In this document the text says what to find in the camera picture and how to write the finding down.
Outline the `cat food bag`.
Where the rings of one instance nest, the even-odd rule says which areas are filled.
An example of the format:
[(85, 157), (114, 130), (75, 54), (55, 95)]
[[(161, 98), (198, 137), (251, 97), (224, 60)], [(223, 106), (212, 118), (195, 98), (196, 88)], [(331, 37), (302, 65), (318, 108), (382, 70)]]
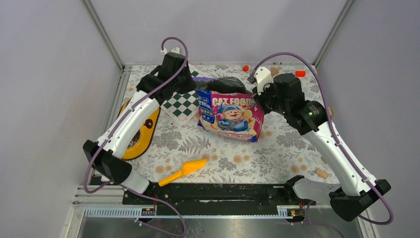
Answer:
[(196, 85), (198, 126), (221, 136), (258, 141), (264, 113), (241, 80), (222, 77)]

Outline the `yellow plastic scoop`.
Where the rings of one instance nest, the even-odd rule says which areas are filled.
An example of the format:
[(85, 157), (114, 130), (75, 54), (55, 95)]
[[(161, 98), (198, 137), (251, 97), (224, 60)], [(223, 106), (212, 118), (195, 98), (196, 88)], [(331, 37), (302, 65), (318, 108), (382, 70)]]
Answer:
[(172, 175), (170, 175), (166, 178), (161, 179), (158, 182), (158, 185), (159, 186), (165, 186), (169, 183), (172, 183), (172, 182), (174, 182), (175, 180), (177, 180), (181, 177), (189, 175), (189, 174), (203, 168), (206, 164), (207, 164), (206, 159), (187, 161), (181, 166), (181, 169), (179, 171), (175, 172), (174, 174), (172, 174)]

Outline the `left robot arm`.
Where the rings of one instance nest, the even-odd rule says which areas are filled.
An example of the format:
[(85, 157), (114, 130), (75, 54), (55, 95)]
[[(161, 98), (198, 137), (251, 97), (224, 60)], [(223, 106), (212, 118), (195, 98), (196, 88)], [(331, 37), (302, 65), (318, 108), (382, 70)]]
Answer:
[(132, 165), (122, 159), (129, 142), (146, 120), (174, 93), (193, 91), (196, 84), (188, 66), (188, 58), (174, 52), (164, 55), (161, 65), (143, 76), (136, 92), (116, 121), (96, 141), (87, 140), (83, 151), (89, 162), (84, 182), (95, 169), (110, 182), (134, 192), (139, 202), (152, 201), (154, 191), (148, 179), (133, 171)]

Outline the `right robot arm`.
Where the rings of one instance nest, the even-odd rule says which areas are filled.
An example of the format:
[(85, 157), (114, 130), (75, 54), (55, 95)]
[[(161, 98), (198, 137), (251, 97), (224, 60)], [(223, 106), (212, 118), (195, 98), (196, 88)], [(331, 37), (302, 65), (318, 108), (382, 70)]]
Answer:
[(305, 99), (301, 81), (292, 73), (256, 73), (253, 98), (265, 114), (276, 112), (325, 158), (339, 182), (322, 183), (304, 176), (294, 176), (285, 183), (284, 198), (290, 204), (302, 199), (330, 205), (343, 220), (352, 221), (361, 215), (391, 186), (385, 179), (376, 179), (351, 153), (338, 142), (335, 126), (327, 120), (324, 106)]

